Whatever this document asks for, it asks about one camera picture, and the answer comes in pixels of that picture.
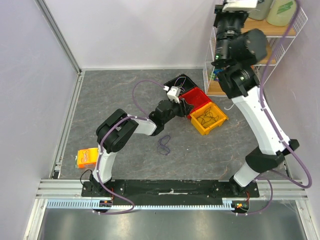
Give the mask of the grey green bottle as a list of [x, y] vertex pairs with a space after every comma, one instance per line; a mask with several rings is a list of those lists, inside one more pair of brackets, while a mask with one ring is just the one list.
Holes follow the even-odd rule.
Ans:
[[269, 14], [273, 0], [258, 0], [256, 8], [253, 9], [248, 17], [256, 21], [264, 20]]

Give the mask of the yellow plastic bin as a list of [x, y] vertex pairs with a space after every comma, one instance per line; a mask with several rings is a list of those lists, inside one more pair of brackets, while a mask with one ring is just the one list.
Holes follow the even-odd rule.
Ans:
[[216, 127], [220, 127], [229, 118], [213, 102], [209, 102], [203, 107], [190, 114], [191, 124], [202, 135], [208, 135]]

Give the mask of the light green bottle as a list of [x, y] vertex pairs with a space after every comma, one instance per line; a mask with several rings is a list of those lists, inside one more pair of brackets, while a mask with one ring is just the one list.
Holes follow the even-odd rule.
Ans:
[[296, 10], [295, 0], [274, 0], [266, 21], [270, 25], [284, 27], [289, 24]]

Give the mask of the red plastic bin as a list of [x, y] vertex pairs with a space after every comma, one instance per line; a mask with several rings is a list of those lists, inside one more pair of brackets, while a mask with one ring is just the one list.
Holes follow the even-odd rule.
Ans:
[[193, 105], [193, 109], [190, 113], [193, 113], [204, 105], [212, 102], [212, 100], [199, 87], [192, 88], [186, 93], [183, 93], [179, 98], [183, 98], [189, 105]]

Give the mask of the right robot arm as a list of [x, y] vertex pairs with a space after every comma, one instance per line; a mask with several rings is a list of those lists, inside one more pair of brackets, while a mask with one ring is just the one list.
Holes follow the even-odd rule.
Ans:
[[267, 37], [258, 28], [242, 32], [256, 6], [255, 0], [225, 0], [214, 8], [216, 42], [211, 64], [221, 70], [217, 77], [222, 91], [241, 111], [258, 142], [229, 180], [229, 191], [235, 197], [242, 196], [257, 176], [276, 168], [300, 146], [286, 134], [280, 139], [275, 117], [265, 113], [269, 106], [252, 67], [267, 56]]

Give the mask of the black plastic bin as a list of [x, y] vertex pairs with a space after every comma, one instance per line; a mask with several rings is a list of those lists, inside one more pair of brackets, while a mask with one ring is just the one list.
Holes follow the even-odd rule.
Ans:
[[167, 81], [164, 83], [164, 86], [172, 87], [180, 87], [180, 95], [187, 93], [188, 91], [192, 90], [195, 87], [198, 87], [192, 79], [185, 75], [185, 74], [180, 74], [179, 76]]

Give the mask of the blue green box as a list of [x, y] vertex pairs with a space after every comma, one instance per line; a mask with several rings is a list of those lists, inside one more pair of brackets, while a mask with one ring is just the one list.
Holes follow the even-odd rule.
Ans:
[[219, 73], [220, 71], [221, 71], [220, 69], [215, 69], [215, 70], [213, 70], [213, 71], [209, 74], [208, 79], [209, 79], [210, 81], [216, 81], [216, 82], [218, 82], [218, 81], [219, 81], [218, 73]]

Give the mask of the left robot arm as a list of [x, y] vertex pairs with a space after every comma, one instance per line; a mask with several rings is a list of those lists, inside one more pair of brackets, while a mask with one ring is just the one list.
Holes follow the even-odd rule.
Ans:
[[184, 118], [191, 113], [194, 106], [184, 98], [178, 102], [161, 100], [148, 117], [139, 117], [117, 109], [96, 130], [98, 156], [94, 170], [90, 172], [89, 181], [82, 183], [82, 196], [94, 192], [99, 197], [110, 191], [108, 182], [112, 179], [112, 169], [117, 153], [127, 144], [134, 134], [156, 136], [165, 128], [165, 124], [174, 117]]

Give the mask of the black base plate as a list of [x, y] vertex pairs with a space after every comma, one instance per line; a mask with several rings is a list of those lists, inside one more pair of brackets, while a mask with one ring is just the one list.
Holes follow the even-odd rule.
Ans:
[[215, 179], [113, 179], [104, 186], [134, 204], [217, 204], [223, 198], [260, 196], [255, 182], [239, 191], [228, 180]]

